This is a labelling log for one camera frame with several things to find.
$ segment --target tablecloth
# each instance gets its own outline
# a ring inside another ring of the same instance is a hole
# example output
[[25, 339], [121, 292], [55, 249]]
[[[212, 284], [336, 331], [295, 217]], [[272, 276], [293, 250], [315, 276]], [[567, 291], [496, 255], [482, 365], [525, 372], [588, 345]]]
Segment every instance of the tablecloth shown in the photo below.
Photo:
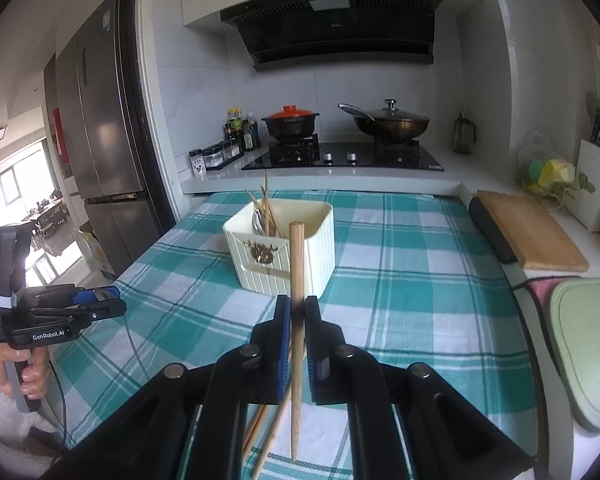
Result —
[[[462, 203], [369, 192], [273, 196], [333, 205], [336, 268], [320, 298], [323, 319], [380, 362], [433, 366], [535, 454], [534, 378], [520, 319], [502, 270]], [[240, 288], [222, 233], [248, 200], [244, 192], [213, 194], [117, 280], [150, 375], [171, 362], [212, 363], [272, 317], [275, 298]], [[120, 319], [95, 323], [54, 358], [72, 445], [145, 382]], [[346, 407], [312, 404], [306, 376], [302, 402], [298, 460], [289, 459], [287, 413], [261, 478], [352, 478]], [[259, 443], [244, 478], [258, 451]]]

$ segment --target gas stove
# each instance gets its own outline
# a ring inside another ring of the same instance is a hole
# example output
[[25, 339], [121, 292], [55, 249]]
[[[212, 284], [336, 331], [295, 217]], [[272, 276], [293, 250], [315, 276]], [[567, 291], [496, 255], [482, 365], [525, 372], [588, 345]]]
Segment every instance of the gas stove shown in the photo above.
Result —
[[405, 144], [374, 142], [318, 142], [318, 136], [294, 142], [271, 142], [269, 153], [243, 170], [271, 168], [404, 168], [445, 171], [416, 140]]

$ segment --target range hood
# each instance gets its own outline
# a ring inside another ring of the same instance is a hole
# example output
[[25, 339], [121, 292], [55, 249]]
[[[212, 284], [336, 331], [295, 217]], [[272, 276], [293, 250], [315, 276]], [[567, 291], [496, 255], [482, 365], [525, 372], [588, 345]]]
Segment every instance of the range hood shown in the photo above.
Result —
[[339, 59], [433, 63], [442, 0], [250, 0], [220, 12], [256, 70]]

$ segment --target hand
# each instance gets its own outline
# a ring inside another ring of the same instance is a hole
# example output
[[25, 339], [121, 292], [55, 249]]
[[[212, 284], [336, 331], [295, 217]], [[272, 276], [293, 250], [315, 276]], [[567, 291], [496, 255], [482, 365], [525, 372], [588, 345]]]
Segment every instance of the hand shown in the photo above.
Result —
[[[49, 350], [46, 346], [33, 348], [31, 351], [33, 364], [22, 371], [20, 390], [29, 399], [42, 399], [46, 395], [51, 370], [49, 369]], [[0, 390], [7, 396], [13, 397], [11, 384], [4, 369], [5, 361], [26, 361], [29, 359], [28, 350], [14, 350], [7, 343], [0, 343]]]

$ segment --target wooden chopstick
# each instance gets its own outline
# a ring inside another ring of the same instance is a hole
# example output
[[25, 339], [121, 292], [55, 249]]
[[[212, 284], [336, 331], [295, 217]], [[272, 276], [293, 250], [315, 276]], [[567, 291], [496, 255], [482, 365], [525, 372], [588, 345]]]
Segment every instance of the wooden chopstick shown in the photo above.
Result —
[[304, 223], [289, 224], [291, 274], [291, 462], [298, 455], [302, 407], [302, 345], [304, 342]]
[[253, 418], [249, 423], [249, 427], [247, 431], [244, 433], [244, 446], [242, 448], [242, 462], [247, 460], [249, 453], [251, 452], [251, 448], [256, 442], [258, 435], [260, 434], [260, 428], [264, 424], [264, 421], [267, 420], [267, 415], [269, 414], [270, 404], [261, 404], [258, 406]]
[[[260, 190], [261, 190], [262, 194], [265, 193], [265, 190], [264, 190], [264, 188], [262, 186], [260, 186]], [[268, 196], [267, 196], [267, 201], [266, 202], [269, 205], [269, 218], [271, 218], [271, 221], [273, 222], [273, 227], [278, 232], [278, 235], [282, 236], [281, 231], [280, 231], [280, 227], [278, 227], [278, 221], [276, 220], [276, 217], [273, 215], [273, 208], [271, 207], [271, 202], [270, 202]]]
[[253, 193], [248, 189], [245, 189], [244, 192], [249, 196], [249, 198], [251, 198], [251, 201], [253, 202], [253, 205], [256, 206], [256, 209], [262, 210], [260, 202], [258, 202], [258, 199], [256, 197], [254, 197]]
[[[302, 358], [306, 354], [306, 344], [303, 345], [304, 349], [302, 350]], [[258, 461], [251, 471], [251, 478], [253, 480], [257, 480], [258, 476], [262, 472], [262, 468], [264, 467], [265, 462], [267, 461], [267, 457], [269, 456], [269, 449], [271, 448], [271, 444], [273, 444], [273, 440], [276, 437], [276, 432], [278, 431], [278, 427], [280, 425], [280, 420], [282, 420], [282, 416], [285, 414], [286, 406], [289, 403], [289, 399], [292, 395], [292, 381], [289, 381], [289, 384], [286, 388], [285, 400], [282, 401], [282, 404], [278, 406], [276, 410], [276, 415], [273, 418], [271, 426], [269, 427], [269, 431], [267, 431], [267, 436], [262, 443], [262, 451], [260, 452], [260, 456], [258, 457]]]
[[264, 170], [264, 231], [267, 236], [269, 236], [269, 209], [269, 171]]

